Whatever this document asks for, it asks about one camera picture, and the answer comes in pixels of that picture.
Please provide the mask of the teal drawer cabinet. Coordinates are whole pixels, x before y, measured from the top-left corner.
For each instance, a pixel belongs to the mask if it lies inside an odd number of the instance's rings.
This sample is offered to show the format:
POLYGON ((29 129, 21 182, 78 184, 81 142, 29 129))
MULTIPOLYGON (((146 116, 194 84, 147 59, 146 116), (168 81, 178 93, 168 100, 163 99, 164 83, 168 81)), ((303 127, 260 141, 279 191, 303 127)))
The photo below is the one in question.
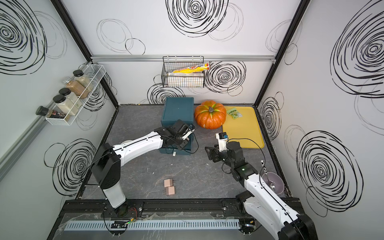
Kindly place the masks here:
MULTIPOLYGON (((163 127, 173 126, 178 120, 182 120, 185 124, 194 123, 194 98, 192 97, 166 97, 165 108, 161 123, 163 127)), ((189 143, 184 148, 188 152, 192 152, 193 136, 190 135, 189 143)), ((166 147, 159 149, 161 154, 191 155, 186 151, 180 151, 176 145, 174 147, 166 147)))

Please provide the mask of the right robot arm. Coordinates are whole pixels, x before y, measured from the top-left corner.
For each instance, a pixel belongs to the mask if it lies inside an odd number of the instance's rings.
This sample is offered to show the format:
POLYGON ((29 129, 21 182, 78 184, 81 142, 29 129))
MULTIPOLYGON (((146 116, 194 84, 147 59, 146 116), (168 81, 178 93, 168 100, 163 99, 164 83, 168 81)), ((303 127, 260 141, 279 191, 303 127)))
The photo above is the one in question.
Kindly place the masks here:
POLYGON ((312 219, 285 203, 246 162, 238 142, 205 147, 209 160, 231 167, 231 174, 246 191, 238 195, 247 214, 257 220, 275 240, 317 240, 312 219))

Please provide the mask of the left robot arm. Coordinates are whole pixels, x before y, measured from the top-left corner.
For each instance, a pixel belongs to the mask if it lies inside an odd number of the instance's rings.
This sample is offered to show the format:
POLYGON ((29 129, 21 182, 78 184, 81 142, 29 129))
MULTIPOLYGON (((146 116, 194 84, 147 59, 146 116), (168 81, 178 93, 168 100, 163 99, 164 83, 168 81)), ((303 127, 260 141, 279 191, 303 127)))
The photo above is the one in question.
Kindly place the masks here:
POLYGON ((175 147, 183 151, 195 129, 193 124, 177 120, 172 126, 156 128, 141 138, 114 146, 105 143, 99 147, 90 169, 112 208, 117 209, 126 202, 120 183, 121 168, 125 164, 161 148, 175 147))

